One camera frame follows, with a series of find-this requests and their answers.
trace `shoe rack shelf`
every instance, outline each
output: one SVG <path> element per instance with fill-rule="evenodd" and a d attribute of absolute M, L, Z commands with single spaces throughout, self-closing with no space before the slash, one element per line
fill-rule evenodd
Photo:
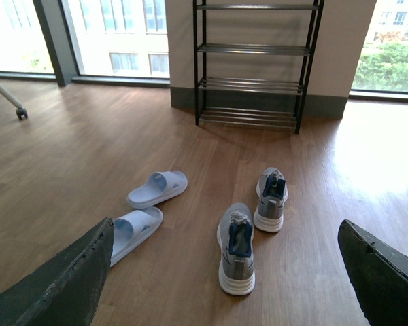
<path fill-rule="evenodd" d="M 320 19 L 324 0 L 312 0 L 312 4 L 263 4 L 263 5 L 226 5 L 207 4 L 207 0 L 193 0 L 194 28 L 194 97 L 195 124 L 218 122 L 223 124 L 258 126 L 293 130 L 299 133 L 307 96 L 308 83 L 313 62 L 314 50 L 319 33 Z M 273 10 L 273 11 L 308 11 L 311 12 L 305 46 L 285 46 L 269 44 L 229 44 L 207 42 L 207 12 L 210 10 Z M 201 26 L 198 26 L 198 13 L 201 12 Z M 207 74 L 208 53 L 251 54 L 302 57 L 299 79 L 280 81 L 250 78 L 212 77 Z M 296 97 L 293 112 L 241 107 L 207 105 L 207 91 L 238 91 L 252 93 L 288 94 Z"/>

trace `large window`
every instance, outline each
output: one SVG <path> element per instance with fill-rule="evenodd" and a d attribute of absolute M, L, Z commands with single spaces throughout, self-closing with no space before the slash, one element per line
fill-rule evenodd
<path fill-rule="evenodd" d="M 147 32 L 166 33 L 165 2 L 144 0 Z"/>
<path fill-rule="evenodd" d="M 53 73 L 31 0 L 0 0 L 0 71 Z"/>
<path fill-rule="evenodd" d="M 404 4 L 377 0 L 353 90 L 408 93 L 408 14 Z"/>
<path fill-rule="evenodd" d="M 169 78 L 164 0 L 63 0 L 80 74 Z"/>
<path fill-rule="evenodd" d="M 403 25 L 403 21 L 405 20 L 406 15 L 407 12 L 397 12 L 393 25 Z"/>

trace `gray sneaker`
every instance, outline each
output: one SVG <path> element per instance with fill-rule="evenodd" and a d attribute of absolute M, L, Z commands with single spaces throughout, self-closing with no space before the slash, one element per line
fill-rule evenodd
<path fill-rule="evenodd" d="M 254 226 L 249 208 L 240 202 L 226 210 L 218 226 L 221 250 L 219 284 L 233 295 L 245 295 L 255 285 L 252 239 Z"/>
<path fill-rule="evenodd" d="M 286 180 L 276 168 L 267 168 L 257 183 L 259 197 L 254 225 L 263 231 L 278 232 L 284 221 L 284 203 L 288 198 Z"/>

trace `wooden floor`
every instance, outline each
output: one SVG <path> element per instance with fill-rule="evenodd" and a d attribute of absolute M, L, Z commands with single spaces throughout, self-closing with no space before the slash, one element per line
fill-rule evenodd
<path fill-rule="evenodd" d="M 107 277 L 93 326 L 368 325 L 337 230 L 350 219 L 408 255 L 408 105 L 350 101 L 342 120 L 305 118 L 300 135 L 194 125 L 168 89 L 0 81 L 0 293 L 104 217 L 154 171 L 187 190 L 161 227 Z M 216 228 L 234 202 L 254 212 L 269 166 L 287 179 L 278 234 L 256 231 L 256 287 L 225 294 Z"/>

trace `light blue slide sandal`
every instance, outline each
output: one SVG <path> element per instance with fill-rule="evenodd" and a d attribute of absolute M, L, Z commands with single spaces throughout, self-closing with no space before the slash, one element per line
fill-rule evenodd
<path fill-rule="evenodd" d="M 136 209 L 154 206 L 180 195 L 188 186 L 188 179 L 180 171 L 155 172 L 141 187 L 127 196 L 127 202 Z"/>
<path fill-rule="evenodd" d="M 156 207 L 130 212 L 114 220 L 114 247 L 110 267 L 157 230 L 163 221 L 163 213 Z"/>

